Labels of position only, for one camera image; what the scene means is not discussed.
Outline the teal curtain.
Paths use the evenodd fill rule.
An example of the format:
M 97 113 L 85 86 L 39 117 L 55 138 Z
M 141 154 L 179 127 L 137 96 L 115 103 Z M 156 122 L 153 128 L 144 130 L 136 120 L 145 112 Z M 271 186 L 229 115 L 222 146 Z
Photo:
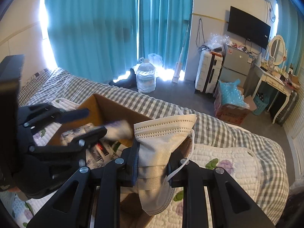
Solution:
M 185 63 L 193 0 L 44 0 L 58 67 L 108 82 L 157 54 Z

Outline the white vanity table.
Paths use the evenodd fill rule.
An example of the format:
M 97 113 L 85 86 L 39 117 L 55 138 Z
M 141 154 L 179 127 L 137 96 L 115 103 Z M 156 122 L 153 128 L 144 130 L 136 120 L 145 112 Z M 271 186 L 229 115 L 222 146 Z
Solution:
M 288 78 L 282 81 L 256 64 L 252 64 L 244 84 L 245 93 L 253 98 L 257 93 L 269 95 L 269 104 L 265 110 L 271 114 L 273 124 L 282 126 L 299 100 L 297 91 L 288 81 Z

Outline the black wall television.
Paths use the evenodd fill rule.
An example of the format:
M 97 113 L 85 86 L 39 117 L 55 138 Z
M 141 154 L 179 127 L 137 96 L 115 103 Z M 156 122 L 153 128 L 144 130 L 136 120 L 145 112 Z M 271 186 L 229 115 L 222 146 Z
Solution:
M 231 6 L 227 31 L 266 49 L 271 27 L 257 17 Z

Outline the box of blue bottles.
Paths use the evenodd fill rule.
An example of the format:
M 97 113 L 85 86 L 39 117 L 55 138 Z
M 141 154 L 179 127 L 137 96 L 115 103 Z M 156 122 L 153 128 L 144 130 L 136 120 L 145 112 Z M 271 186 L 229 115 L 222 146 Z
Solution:
M 243 89 L 238 87 L 240 80 L 235 82 L 218 81 L 214 101 L 216 118 L 234 125 L 240 125 L 246 116 L 257 109 L 253 98 L 243 95 Z

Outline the grey mini fridge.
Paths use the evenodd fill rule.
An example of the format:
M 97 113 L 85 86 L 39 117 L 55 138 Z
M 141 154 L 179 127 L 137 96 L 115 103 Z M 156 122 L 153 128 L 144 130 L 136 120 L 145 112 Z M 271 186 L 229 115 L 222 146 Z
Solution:
M 243 87 L 250 71 L 253 56 L 232 46 L 226 46 L 219 80 L 235 82 L 239 79 L 239 87 Z

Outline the white suitcase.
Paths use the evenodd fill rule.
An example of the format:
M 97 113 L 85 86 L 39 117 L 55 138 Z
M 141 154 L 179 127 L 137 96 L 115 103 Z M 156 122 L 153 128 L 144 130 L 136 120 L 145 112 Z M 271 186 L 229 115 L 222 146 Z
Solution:
M 222 68 L 220 53 L 204 50 L 201 52 L 195 79 L 195 89 L 201 93 L 213 93 Z

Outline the large water bottle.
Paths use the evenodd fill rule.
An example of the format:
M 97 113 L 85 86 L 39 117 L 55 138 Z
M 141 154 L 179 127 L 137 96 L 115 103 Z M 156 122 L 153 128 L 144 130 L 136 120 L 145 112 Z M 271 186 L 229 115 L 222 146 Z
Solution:
M 140 93 L 150 93 L 155 90 L 155 67 L 149 62 L 149 59 L 140 58 L 140 65 L 136 71 L 136 81 Z

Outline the white floral quilt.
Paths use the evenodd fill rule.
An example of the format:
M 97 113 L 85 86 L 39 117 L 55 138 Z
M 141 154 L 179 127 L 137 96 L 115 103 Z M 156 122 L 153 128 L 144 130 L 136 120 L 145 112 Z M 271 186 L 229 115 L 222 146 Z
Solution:
M 47 145 L 50 145 L 49 144 L 49 141 L 51 140 L 51 138 L 53 137 L 53 135 L 54 135 L 54 131 L 53 131 L 53 129 L 56 127 L 56 126 L 61 126 L 61 125 L 64 125 L 64 124 L 60 124 L 60 123 L 51 123 L 50 125 L 48 125 L 48 126 L 46 126 L 44 129 L 42 129 L 42 130 L 40 130 L 38 133 L 36 133 L 34 136 L 33 136 L 33 139 L 34 139 L 34 141 L 37 143 L 37 145 L 38 146 L 47 146 Z M 193 142 L 194 142 L 194 132 L 193 132 L 193 129 L 192 129 L 192 131 L 190 132 L 190 138 L 193 140 Z M 86 150 L 88 149 L 88 148 L 90 148 L 91 146 L 94 146 L 95 144 L 92 144 L 92 145 L 90 145 L 90 146 L 88 146 L 86 149 L 85 149 L 85 165 L 84 166 L 81 166 L 81 167 L 87 167 L 87 161 L 86 161 Z M 189 153 L 189 155 L 187 156 L 187 157 L 184 157 L 184 158 L 186 158 L 187 160 L 189 160 L 189 161 L 191 161 L 190 160 L 190 153 Z M 166 176 L 166 179 L 167 179 L 167 181 L 169 182 L 169 180 L 176 174 L 178 172 L 178 170 L 175 170 L 174 172 L 172 172 L 172 173 L 170 173 L 170 174 L 168 174 L 167 173 L 167 176 Z M 53 192 L 51 192 L 50 194 L 48 194 L 48 195 L 50 195 L 51 197 L 56 193 L 56 191 L 57 190 L 55 190 L 55 191 L 53 191 Z M 120 225 L 119 225 L 119 227 L 121 227 L 121 193 L 120 193 Z M 92 214 L 91 215 L 91 221 L 90 221 L 90 226 L 94 226 L 94 218 L 95 218 L 95 215 L 94 214 Z

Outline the grey checkered bed sheet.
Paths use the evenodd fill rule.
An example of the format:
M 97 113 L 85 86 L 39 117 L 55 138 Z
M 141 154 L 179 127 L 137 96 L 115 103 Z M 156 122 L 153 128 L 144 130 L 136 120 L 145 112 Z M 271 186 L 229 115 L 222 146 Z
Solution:
M 33 77 L 21 88 L 19 104 L 34 105 L 65 98 L 80 105 L 92 94 L 102 95 L 152 119 L 177 113 L 175 104 L 129 89 L 76 77 L 61 68 L 40 72 L 38 77 Z M 255 154 L 261 164 L 260 191 L 255 201 L 269 219 L 277 224 L 289 195 L 285 156 L 280 145 L 210 115 L 188 108 L 182 108 L 182 111 L 197 116 L 194 126 L 196 143 L 214 148 L 243 147 Z

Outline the brown cardboard box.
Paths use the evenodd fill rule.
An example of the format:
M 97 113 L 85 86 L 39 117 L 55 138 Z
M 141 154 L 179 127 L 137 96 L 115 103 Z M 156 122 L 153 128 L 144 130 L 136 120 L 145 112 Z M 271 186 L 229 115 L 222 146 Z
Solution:
M 133 187 L 121 189 L 121 227 L 151 227 L 154 215 L 163 212 L 171 203 L 174 189 L 166 179 L 166 167 L 171 154 L 180 149 L 184 157 L 190 152 L 190 138 L 196 115 L 183 114 L 176 108 L 171 116 L 151 120 L 101 95 L 91 95 L 82 105 L 66 99 L 52 101 L 55 107 L 72 111 L 88 108 L 88 117 L 56 126 L 50 145 L 66 146 L 77 134 L 98 126 L 116 127 L 123 135 L 115 157 L 131 146 L 133 139 L 140 143 L 138 178 Z

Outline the blue Vinda tissue pack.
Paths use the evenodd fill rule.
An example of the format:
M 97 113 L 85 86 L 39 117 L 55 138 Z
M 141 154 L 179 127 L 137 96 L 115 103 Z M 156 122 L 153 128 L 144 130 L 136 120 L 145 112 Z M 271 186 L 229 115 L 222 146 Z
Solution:
M 131 139 L 133 136 L 133 129 L 126 120 L 119 120 L 104 125 L 107 132 L 105 139 L 110 141 L 118 141 L 119 139 Z

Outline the teal plastic basket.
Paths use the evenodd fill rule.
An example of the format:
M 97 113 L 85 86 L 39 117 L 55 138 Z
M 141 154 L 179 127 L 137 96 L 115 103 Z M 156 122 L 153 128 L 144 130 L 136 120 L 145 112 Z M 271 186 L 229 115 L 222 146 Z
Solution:
M 269 95 L 267 94 L 263 94 L 263 93 L 257 93 L 253 99 L 255 105 L 256 105 L 256 109 L 253 111 L 253 114 L 258 116 L 260 115 L 265 108 L 268 106 L 269 104 Z

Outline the floral tissue paper pack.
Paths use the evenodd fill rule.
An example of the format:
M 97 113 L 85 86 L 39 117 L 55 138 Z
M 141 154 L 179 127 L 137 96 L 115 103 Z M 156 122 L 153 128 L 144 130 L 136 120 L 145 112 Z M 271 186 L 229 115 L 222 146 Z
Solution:
M 95 126 L 88 123 L 76 129 L 68 130 L 61 134 L 60 142 L 62 145 L 67 146 L 73 138 L 83 135 L 93 130 Z M 122 151 L 127 148 L 119 141 L 113 142 L 107 139 L 99 139 L 98 142 L 86 150 L 87 166 L 90 169 L 104 167 L 107 163 L 119 158 Z

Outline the white oval vanity mirror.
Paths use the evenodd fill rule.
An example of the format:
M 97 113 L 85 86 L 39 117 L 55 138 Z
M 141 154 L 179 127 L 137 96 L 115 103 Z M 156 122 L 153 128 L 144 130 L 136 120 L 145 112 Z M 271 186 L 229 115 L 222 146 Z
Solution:
M 287 58 L 285 41 L 281 35 L 274 36 L 268 44 L 268 62 L 274 66 L 283 63 Z

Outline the white face mask stack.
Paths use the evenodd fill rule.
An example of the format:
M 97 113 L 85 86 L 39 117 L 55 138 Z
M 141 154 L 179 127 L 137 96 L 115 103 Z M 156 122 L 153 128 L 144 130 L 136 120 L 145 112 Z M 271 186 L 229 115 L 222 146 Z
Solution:
M 190 134 L 195 114 L 175 115 L 134 124 L 140 143 L 137 191 L 142 209 L 148 215 L 164 211 L 174 190 L 166 180 L 166 166 L 174 152 Z

